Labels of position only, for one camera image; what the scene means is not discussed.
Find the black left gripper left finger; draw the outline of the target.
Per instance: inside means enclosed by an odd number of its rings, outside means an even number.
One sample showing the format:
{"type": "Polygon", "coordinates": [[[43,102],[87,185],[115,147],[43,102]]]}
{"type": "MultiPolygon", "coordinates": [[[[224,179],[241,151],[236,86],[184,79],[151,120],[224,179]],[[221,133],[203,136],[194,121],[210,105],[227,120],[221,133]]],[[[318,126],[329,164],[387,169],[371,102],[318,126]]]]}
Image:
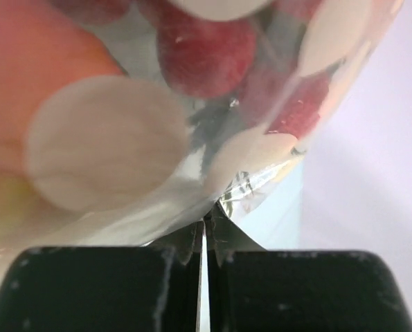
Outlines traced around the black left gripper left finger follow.
{"type": "Polygon", "coordinates": [[[151,244],[43,246],[11,263],[0,331],[195,331],[201,226],[151,244]]]}

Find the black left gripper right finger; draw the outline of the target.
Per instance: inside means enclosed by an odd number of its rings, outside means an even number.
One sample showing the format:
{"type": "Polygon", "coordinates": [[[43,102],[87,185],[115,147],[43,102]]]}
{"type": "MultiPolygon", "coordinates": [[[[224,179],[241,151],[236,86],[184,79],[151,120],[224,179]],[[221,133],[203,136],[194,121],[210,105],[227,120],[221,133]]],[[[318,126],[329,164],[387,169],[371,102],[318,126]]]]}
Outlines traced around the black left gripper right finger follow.
{"type": "Polygon", "coordinates": [[[205,218],[212,331],[412,331],[391,269],[363,250],[267,250],[205,218]]]}

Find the clear dotted zip top bag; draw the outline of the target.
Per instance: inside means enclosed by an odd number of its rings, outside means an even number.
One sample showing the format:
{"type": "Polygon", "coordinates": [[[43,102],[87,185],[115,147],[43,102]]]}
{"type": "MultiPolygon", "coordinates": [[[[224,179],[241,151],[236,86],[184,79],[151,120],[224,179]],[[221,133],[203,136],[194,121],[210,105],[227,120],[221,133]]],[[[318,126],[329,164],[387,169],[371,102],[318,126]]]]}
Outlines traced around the clear dotted zip top bag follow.
{"type": "MultiPolygon", "coordinates": [[[[318,1],[296,65],[257,125],[237,128],[237,103],[216,135],[196,138],[190,117],[206,101],[176,92],[156,56],[156,29],[139,1],[47,1],[97,37],[132,82],[121,156],[132,191],[114,209],[66,210],[26,181],[0,173],[0,283],[33,246],[148,243],[196,221],[218,201],[228,211],[301,160],[375,50],[401,1],[318,1]]],[[[214,22],[252,18],[274,1],[169,1],[214,22]]]]}

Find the fake peach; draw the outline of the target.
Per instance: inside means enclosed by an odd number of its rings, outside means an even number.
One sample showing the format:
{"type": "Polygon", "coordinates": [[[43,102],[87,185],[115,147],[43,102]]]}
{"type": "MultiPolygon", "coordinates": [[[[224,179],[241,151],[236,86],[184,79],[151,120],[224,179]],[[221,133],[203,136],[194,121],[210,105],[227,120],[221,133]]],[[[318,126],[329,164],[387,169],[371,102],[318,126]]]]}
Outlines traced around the fake peach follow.
{"type": "Polygon", "coordinates": [[[66,210],[126,204],[131,90],[102,42],[52,4],[0,1],[1,174],[66,210]]]}

